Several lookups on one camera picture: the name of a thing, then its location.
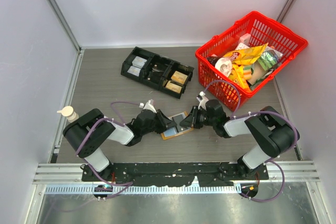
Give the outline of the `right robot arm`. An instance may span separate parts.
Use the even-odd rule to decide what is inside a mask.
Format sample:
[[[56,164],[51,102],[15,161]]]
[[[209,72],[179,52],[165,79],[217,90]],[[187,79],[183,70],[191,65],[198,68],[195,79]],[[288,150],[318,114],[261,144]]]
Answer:
[[[242,179],[250,179],[260,165],[293,148],[300,138],[294,125],[271,106],[230,118],[215,99],[194,106],[179,125],[194,129],[211,126],[223,138],[252,135],[257,145],[237,161],[237,173]]]

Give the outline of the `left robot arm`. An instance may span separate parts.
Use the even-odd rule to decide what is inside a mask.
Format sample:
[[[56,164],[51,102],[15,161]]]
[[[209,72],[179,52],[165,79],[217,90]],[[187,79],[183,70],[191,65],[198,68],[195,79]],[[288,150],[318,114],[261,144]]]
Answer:
[[[161,110],[143,109],[131,122],[121,125],[103,115],[99,109],[88,113],[68,124],[63,130],[64,138],[86,161],[83,175],[91,181],[109,181],[114,172],[113,163],[106,157],[100,146],[106,140],[131,147],[141,142],[149,133],[161,134],[174,128],[177,123],[165,116]]]

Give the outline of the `orange leather card holder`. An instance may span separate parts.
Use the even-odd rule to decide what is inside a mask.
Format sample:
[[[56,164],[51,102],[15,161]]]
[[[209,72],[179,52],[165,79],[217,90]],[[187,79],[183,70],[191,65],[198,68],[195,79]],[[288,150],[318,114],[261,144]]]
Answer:
[[[179,114],[185,114],[185,117],[188,116],[188,113],[187,113],[186,111],[184,111],[184,112],[182,112],[182,113],[179,113]],[[174,118],[176,115],[173,115],[173,116],[169,117],[169,119],[171,119],[171,120],[174,121],[173,118]],[[193,130],[193,128],[188,127],[188,130],[186,130],[186,131],[184,131],[184,132],[181,132],[181,133],[178,133],[178,132],[176,131],[176,127],[174,127],[174,128],[171,128],[171,129],[169,129],[169,130],[167,130],[167,131],[161,133],[161,137],[162,137],[162,139],[165,141],[165,140],[168,140],[168,139],[171,139],[171,138],[174,138],[174,137],[177,137],[177,136],[186,134],[186,133],[188,133],[188,132],[190,132],[190,131],[192,131],[192,130]]]

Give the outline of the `dark grey credit card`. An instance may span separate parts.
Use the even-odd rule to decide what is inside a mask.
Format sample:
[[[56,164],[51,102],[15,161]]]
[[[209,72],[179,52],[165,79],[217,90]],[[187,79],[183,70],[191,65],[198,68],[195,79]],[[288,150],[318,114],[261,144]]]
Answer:
[[[176,123],[176,131],[178,133],[188,130],[187,127],[183,127],[180,125],[180,123],[185,119],[185,114],[176,115],[173,119],[174,119],[174,122]]]

